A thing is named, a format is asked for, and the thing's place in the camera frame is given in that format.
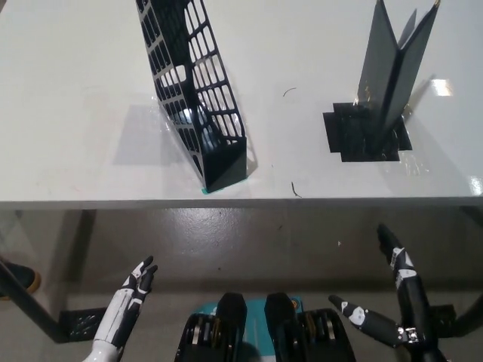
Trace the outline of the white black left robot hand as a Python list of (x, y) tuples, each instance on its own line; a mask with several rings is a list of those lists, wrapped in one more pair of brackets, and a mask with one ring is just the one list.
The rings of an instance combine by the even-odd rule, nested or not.
[(145, 260), (128, 275), (108, 305), (94, 340), (104, 341), (117, 349), (124, 348), (140, 315), (146, 297), (152, 290), (157, 265), (153, 256)]

